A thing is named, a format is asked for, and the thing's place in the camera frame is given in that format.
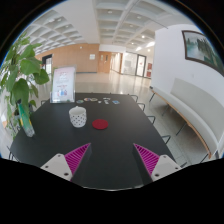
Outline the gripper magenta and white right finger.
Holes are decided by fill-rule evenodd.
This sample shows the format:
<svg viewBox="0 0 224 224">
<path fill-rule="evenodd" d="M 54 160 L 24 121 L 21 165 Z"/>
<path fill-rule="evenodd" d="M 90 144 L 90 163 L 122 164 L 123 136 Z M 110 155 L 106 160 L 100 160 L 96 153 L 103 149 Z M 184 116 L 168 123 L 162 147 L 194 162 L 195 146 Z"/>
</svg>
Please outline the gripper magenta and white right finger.
<svg viewBox="0 0 224 224">
<path fill-rule="evenodd" d="M 159 156 L 136 143 L 134 143 L 134 152 L 144 179 L 150 177 L 153 181 L 157 181 L 181 170 L 181 167 L 168 155 Z"/>
</svg>

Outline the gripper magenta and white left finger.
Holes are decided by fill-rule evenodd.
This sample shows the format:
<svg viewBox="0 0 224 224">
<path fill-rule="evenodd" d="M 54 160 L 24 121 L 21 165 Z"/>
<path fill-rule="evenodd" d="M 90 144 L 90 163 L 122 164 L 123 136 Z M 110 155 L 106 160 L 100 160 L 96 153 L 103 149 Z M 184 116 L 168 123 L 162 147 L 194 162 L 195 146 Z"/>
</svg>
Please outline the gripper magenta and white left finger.
<svg viewBox="0 0 224 224">
<path fill-rule="evenodd" d="M 87 143 L 67 154 L 56 154 L 41 168 L 49 173 L 70 181 L 77 172 L 84 157 L 91 151 L 91 144 Z"/>
</svg>

